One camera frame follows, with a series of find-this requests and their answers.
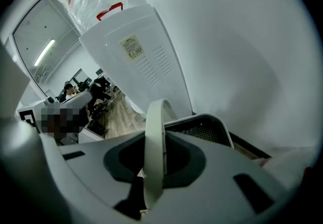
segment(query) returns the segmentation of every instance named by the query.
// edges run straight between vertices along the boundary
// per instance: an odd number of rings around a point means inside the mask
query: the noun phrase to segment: white panel
[[[80,42],[143,112],[152,101],[166,98],[177,117],[192,115],[174,50],[150,5],[104,19],[83,34]]]

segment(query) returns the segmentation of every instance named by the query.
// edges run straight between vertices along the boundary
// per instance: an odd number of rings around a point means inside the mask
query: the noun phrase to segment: mirror
[[[96,121],[94,133],[112,138],[144,129],[144,113],[132,106],[80,44],[80,34],[59,1],[40,0],[13,36],[21,59],[46,96],[64,102],[94,85],[97,93],[88,104],[91,120]],[[64,93],[67,82],[72,94]]]

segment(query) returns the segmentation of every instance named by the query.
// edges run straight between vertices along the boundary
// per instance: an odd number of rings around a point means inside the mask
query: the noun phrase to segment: fluorescent light
[[[50,49],[50,47],[52,46],[52,44],[55,43],[55,40],[52,39],[48,45],[45,47],[45,49],[41,52],[40,56],[38,57],[37,61],[35,62],[34,66],[37,66],[40,62],[40,60],[43,58],[43,56],[45,55],[45,53]]]

